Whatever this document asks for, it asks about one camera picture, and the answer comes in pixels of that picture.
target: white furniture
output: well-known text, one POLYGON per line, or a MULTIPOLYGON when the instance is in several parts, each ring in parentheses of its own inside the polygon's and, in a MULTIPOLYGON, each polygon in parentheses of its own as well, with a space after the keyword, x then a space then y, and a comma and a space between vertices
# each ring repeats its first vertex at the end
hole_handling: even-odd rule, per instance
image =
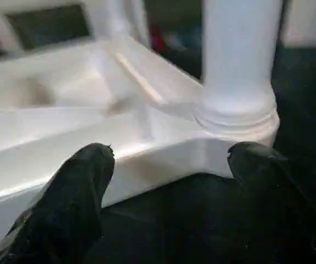
POLYGON ((0 239, 62 162, 91 142, 111 144, 117 160, 105 206, 196 172, 231 177, 226 158, 235 142, 272 145, 281 1, 247 2, 204 1, 206 87, 129 30, 0 62, 9 103, 0 107, 0 239), (35 85, 51 98, 47 108, 20 109, 32 97, 20 102, 9 89, 35 85))

